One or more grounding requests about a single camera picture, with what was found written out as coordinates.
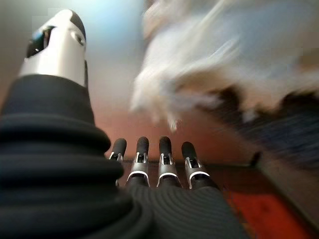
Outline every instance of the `black rubber fingertip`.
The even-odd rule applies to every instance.
[[[136,145],[136,153],[144,154],[149,152],[149,140],[146,137],[140,137]]]
[[[160,154],[164,154],[164,155],[168,155],[169,153],[171,153],[171,142],[170,139],[166,136],[163,136],[162,138],[160,138],[159,140],[159,153]]]
[[[184,158],[197,157],[195,147],[191,142],[183,143],[183,145],[181,147],[181,152],[182,152]]]
[[[124,138],[118,138],[113,145],[113,149],[112,152],[114,152],[114,154],[121,154],[122,156],[124,156],[125,154],[125,150],[126,150],[126,140]]]

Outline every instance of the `blurry white object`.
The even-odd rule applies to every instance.
[[[244,120],[289,93],[319,92],[315,0],[156,0],[144,29],[151,42],[131,107],[172,130],[178,112],[218,105],[211,91],[236,87]]]

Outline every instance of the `wooden floor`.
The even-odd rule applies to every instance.
[[[120,179],[124,186],[131,164],[124,163],[125,174]],[[184,165],[177,171],[184,188],[187,181]],[[314,239],[319,238],[274,186],[256,169],[240,167],[207,167],[227,202],[251,238],[258,239]],[[150,184],[156,187],[158,165],[149,167]]]

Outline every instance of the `robotic hand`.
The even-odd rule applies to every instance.
[[[157,188],[149,187],[145,137],[126,188],[116,186],[126,141],[105,159],[111,143],[94,124],[85,46],[70,10],[28,45],[0,114],[1,238],[247,238],[190,143],[183,155],[192,190],[180,187],[168,138],[160,140]]]

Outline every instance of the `dark fabric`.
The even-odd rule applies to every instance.
[[[159,181],[159,187],[181,187],[180,182],[174,176],[164,176]]]
[[[229,89],[222,95],[225,101],[221,106],[204,110],[281,160],[319,171],[319,103],[312,95],[287,96],[279,112],[259,112],[259,118],[249,123],[242,122],[235,90]]]
[[[203,187],[129,187],[132,196],[151,205],[155,223],[166,239],[247,239],[219,190]]]
[[[123,168],[105,159],[109,147],[86,88],[17,80],[0,118],[0,238],[247,238],[212,187],[117,188]]]

